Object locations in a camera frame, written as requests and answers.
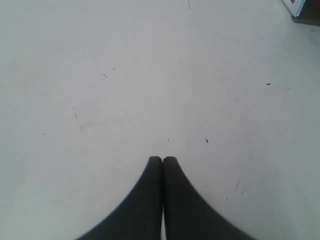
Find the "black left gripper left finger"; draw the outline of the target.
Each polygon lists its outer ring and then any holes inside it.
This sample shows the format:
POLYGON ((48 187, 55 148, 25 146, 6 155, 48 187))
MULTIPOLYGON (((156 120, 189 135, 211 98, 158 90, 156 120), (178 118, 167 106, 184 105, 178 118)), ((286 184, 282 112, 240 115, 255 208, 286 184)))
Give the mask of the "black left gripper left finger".
POLYGON ((151 156, 126 198, 80 240, 160 240, 163 162, 151 156))

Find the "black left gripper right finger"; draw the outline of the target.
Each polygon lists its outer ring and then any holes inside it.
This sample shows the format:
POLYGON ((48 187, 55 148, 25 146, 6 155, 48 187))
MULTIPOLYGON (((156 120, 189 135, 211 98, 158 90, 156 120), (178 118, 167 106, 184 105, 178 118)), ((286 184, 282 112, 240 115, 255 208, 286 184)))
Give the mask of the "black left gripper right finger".
POLYGON ((166 239, 252 239, 223 218, 200 196, 173 156, 163 160, 162 192, 166 239))

